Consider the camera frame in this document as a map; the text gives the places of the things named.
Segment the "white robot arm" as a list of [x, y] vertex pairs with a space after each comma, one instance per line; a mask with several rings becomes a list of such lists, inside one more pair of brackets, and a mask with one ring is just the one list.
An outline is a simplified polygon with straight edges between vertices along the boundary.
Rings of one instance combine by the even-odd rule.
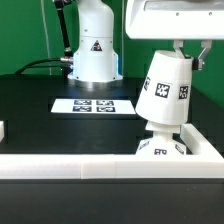
[[[66, 74], [77, 85], [94, 88], [122, 80], [118, 55], [113, 49], [114, 13], [102, 0], [52, 0], [58, 12], [65, 46]], [[63, 8], [76, 3], [79, 15], [79, 48], [70, 48]], [[199, 70], [214, 40], [224, 39], [224, 0], [128, 0], [125, 30], [132, 39], [164, 39], [183, 52], [185, 40], [200, 40], [202, 53], [193, 60]]]

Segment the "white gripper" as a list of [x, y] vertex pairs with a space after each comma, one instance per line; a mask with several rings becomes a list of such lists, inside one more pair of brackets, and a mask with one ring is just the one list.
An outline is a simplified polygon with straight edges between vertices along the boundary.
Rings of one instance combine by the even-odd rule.
[[132, 39], [175, 40], [180, 59], [191, 58], [183, 40], [202, 40], [192, 63], [193, 70], [202, 70], [211, 40], [224, 39], [224, 0], [128, 0], [125, 28]]

